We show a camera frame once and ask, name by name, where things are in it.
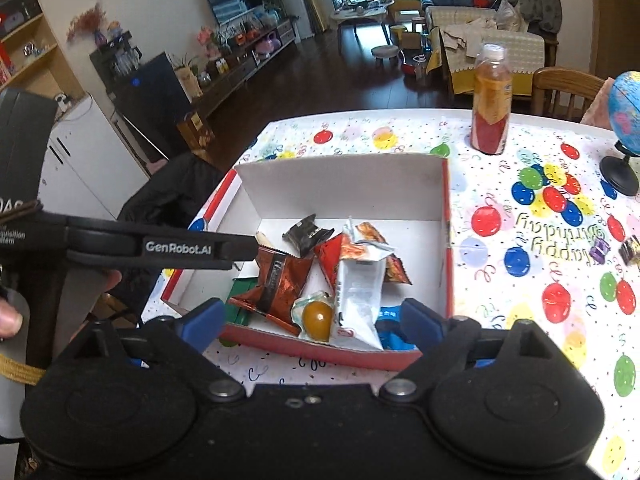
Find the white noodle snack packet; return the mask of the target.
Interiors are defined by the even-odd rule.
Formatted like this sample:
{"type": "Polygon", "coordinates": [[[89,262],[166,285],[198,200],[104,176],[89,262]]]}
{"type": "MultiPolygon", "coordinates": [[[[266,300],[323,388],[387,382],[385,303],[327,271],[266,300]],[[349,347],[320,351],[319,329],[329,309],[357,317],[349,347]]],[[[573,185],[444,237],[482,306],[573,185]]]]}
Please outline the white noodle snack packet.
{"type": "MultiPolygon", "coordinates": [[[[353,226],[352,219],[348,219],[344,229],[353,226]]],[[[384,274],[384,261],[340,265],[329,340],[332,346],[357,351],[383,350],[375,322],[381,309],[384,274]]]]}

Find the brown foil snack packet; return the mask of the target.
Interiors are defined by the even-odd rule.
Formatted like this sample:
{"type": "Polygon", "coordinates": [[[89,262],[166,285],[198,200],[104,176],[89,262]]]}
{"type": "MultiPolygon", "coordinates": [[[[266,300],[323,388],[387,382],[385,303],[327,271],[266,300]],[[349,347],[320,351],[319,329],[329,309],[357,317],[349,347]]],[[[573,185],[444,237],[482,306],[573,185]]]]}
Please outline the brown foil snack packet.
{"type": "Polygon", "coordinates": [[[230,304],[257,313],[297,336],[300,328],[292,322],[291,308],[302,294],[314,257],[294,257],[259,245],[255,261],[259,270],[256,285],[232,296],[230,304]]]}

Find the cream stick snack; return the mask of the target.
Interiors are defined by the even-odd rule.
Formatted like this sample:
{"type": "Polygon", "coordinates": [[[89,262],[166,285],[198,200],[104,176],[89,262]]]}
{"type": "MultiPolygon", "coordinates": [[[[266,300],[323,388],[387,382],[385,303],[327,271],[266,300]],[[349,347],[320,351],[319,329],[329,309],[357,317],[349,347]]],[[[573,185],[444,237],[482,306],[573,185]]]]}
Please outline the cream stick snack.
{"type": "Polygon", "coordinates": [[[273,244],[270,242],[269,238],[265,236],[263,232],[256,232],[255,238],[258,241],[260,246],[273,248],[273,244]]]}

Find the yellow jelly cup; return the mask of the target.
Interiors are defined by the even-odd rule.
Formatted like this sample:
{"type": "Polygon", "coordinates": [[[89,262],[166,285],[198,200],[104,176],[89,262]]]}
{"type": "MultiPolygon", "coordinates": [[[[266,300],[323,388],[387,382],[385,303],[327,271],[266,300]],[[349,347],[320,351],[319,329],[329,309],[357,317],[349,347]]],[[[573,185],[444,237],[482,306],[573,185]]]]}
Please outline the yellow jelly cup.
{"type": "Polygon", "coordinates": [[[299,338],[327,344],[333,320],[333,302],[327,292],[298,298],[291,308],[292,322],[300,328],[299,338]]]}

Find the red fried snack bag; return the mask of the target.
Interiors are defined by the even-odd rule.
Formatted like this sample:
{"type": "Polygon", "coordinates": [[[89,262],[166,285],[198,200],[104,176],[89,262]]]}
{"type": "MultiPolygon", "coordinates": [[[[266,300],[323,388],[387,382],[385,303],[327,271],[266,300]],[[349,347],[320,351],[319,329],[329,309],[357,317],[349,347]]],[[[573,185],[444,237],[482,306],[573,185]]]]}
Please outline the red fried snack bag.
{"type": "Polygon", "coordinates": [[[370,222],[360,222],[352,228],[317,245],[314,255],[318,258],[324,278],[335,289],[337,273],[342,263],[385,262],[384,282],[411,285],[404,263],[386,242],[386,238],[370,222]]]}

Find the black snack packet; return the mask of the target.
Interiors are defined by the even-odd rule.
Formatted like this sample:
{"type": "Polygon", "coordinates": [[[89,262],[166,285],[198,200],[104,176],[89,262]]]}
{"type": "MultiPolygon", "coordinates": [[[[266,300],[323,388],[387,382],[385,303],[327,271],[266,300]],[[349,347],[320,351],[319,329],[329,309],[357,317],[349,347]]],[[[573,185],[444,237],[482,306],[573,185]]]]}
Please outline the black snack packet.
{"type": "Polygon", "coordinates": [[[316,215],[298,220],[283,235],[282,240],[291,244],[299,253],[300,258],[306,258],[319,244],[325,242],[334,234],[334,229],[320,228],[316,225],[316,215]]]}

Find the purple candy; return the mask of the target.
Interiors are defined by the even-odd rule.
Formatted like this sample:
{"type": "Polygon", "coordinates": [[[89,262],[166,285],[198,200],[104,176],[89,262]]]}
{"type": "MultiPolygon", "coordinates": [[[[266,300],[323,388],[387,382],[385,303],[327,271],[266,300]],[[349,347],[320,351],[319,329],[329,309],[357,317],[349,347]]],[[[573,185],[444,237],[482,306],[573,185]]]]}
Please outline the purple candy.
{"type": "Polygon", "coordinates": [[[611,246],[608,242],[602,237],[596,237],[593,240],[593,244],[590,248],[589,255],[593,258],[594,262],[597,264],[605,264],[606,257],[608,253],[611,251],[611,246]]]}

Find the dark brown candy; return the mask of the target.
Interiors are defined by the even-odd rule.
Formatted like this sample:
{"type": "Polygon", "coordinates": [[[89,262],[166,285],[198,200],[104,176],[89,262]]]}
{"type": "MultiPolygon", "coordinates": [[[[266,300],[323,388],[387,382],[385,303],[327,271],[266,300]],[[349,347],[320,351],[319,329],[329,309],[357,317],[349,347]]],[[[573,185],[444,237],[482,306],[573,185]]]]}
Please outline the dark brown candy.
{"type": "Polygon", "coordinates": [[[620,246],[620,258],[625,266],[640,263],[640,240],[635,235],[627,238],[620,246]]]}

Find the white cabinet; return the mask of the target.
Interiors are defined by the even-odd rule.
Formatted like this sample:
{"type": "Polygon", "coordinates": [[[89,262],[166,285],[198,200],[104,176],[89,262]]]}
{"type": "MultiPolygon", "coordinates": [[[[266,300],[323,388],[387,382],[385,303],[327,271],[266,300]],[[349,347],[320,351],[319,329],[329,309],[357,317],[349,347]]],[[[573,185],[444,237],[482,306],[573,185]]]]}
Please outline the white cabinet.
{"type": "Polygon", "coordinates": [[[38,196],[57,214],[115,220],[148,180],[92,96],[52,128],[38,196]]]}

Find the black jacket on chair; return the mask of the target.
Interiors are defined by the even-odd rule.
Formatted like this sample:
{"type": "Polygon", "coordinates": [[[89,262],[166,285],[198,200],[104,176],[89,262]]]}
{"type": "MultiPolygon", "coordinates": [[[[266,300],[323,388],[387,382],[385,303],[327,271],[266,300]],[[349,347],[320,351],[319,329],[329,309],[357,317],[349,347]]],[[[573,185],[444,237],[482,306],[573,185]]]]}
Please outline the black jacket on chair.
{"type": "MultiPolygon", "coordinates": [[[[117,219],[186,229],[223,177],[221,170],[201,157],[181,154],[152,174],[122,206],[117,219]]],[[[98,318],[138,322],[159,276],[159,268],[122,270],[122,280],[103,295],[94,313],[98,318]]]]}

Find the balloon birthday tablecloth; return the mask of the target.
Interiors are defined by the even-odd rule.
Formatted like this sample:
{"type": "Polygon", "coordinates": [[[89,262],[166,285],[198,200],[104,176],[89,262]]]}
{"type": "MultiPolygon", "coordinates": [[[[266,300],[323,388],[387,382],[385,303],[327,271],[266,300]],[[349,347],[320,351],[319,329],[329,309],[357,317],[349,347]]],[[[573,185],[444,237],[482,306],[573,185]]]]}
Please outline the balloon birthday tablecloth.
{"type": "Polygon", "coordinates": [[[269,125],[239,166],[429,154],[448,162],[451,313],[482,332],[464,370],[416,402],[402,370],[274,353],[219,336],[203,352],[246,398],[206,399],[191,478],[634,479],[639,474],[639,201],[608,185],[605,130],[514,115],[501,155],[467,110],[360,110],[269,125]],[[589,251],[611,246],[605,264],[589,251]]]}

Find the red white cardboard box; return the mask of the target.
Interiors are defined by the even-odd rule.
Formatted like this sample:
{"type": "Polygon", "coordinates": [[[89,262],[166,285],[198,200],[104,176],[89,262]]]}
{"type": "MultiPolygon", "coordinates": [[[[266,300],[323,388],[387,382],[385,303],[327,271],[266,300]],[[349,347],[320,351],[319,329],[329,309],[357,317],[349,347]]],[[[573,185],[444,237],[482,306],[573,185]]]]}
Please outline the red white cardboard box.
{"type": "Polygon", "coordinates": [[[248,316],[221,338],[288,356],[403,370],[451,313],[448,162],[429,154],[273,159],[228,172],[200,222],[248,238],[228,271],[177,270],[162,300],[248,316]]]}

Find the orange juice bottle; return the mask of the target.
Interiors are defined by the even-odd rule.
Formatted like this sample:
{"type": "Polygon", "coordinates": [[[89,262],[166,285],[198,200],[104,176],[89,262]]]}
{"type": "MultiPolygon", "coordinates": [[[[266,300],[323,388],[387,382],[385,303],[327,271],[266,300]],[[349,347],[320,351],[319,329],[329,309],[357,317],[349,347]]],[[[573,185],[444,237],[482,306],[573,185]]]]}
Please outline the orange juice bottle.
{"type": "Polygon", "coordinates": [[[486,155],[506,147],[512,105],[513,75],[506,48],[484,44],[474,67],[471,145],[486,155]]]}

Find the wooden chair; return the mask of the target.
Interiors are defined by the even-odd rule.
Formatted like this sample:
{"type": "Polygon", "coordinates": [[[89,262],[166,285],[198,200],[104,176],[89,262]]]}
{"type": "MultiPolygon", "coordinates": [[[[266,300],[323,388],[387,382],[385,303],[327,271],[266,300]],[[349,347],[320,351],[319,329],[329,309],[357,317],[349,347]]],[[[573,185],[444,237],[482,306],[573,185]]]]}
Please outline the wooden chair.
{"type": "Polygon", "coordinates": [[[532,114],[579,122],[603,85],[603,79],[579,70],[555,66],[536,70],[532,114]]]}

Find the small blue globe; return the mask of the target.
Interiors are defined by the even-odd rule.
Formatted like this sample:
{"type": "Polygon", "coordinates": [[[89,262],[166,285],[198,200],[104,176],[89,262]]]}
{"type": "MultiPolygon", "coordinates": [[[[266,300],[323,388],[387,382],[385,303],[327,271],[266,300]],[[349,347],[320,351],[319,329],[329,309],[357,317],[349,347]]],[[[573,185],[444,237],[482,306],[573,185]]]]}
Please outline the small blue globe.
{"type": "Polygon", "coordinates": [[[620,74],[608,95],[608,119],[617,136],[614,145],[622,158],[605,156],[600,161],[600,173],[617,192],[635,196],[639,192],[639,178],[630,166],[639,157],[639,80],[636,70],[620,74]]]}

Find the small round stool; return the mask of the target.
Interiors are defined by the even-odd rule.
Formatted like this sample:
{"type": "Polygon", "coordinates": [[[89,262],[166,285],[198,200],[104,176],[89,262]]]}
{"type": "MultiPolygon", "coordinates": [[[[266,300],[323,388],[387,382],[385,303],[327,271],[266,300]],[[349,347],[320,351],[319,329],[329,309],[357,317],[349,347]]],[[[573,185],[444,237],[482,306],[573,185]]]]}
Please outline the small round stool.
{"type": "Polygon", "coordinates": [[[387,61],[391,66],[398,64],[399,47],[394,44],[386,44],[385,46],[377,46],[371,49],[376,67],[382,67],[387,61]]]}

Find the sofa with yellow cover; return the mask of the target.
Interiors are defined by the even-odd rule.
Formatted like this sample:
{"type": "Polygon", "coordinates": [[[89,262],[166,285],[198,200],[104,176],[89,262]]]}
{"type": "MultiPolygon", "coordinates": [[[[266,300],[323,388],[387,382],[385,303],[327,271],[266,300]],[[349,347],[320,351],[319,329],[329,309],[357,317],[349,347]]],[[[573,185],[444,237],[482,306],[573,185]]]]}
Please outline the sofa with yellow cover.
{"type": "Polygon", "coordinates": [[[506,49],[513,94],[532,94],[537,70],[555,64],[562,25],[561,0],[424,0],[430,59],[452,94],[473,90],[473,72],[486,44],[506,49]]]}

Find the tv cabinet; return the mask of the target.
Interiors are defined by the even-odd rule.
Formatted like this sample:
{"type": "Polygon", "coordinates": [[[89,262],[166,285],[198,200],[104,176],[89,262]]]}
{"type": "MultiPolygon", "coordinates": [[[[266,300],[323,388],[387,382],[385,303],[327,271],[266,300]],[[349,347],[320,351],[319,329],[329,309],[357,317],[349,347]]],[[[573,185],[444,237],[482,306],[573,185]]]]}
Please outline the tv cabinet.
{"type": "Polygon", "coordinates": [[[232,49],[230,54],[209,61],[205,73],[210,81],[202,94],[192,101],[201,118],[207,118],[246,84],[276,56],[295,44],[296,32],[290,18],[270,28],[264,28],[252,41],[232,49]]]}

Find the coffee table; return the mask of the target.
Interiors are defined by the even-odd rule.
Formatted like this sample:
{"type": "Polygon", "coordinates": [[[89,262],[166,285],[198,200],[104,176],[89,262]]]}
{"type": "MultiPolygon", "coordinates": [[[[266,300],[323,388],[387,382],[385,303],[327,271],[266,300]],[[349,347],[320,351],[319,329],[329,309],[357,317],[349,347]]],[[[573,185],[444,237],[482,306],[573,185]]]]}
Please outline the coffee table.
{"type": "Polygon", "coordinates": [[[386,44],[390,46],[390,32],[387,29],[387,6],[377,6],[373,9],[336,10],[330,14],[331,22],[336,26],[337,52],[343,51],[343,30],[351,27],[357,36],[357,27],[369,23],[378,24],[382,28],[386,44]]]}

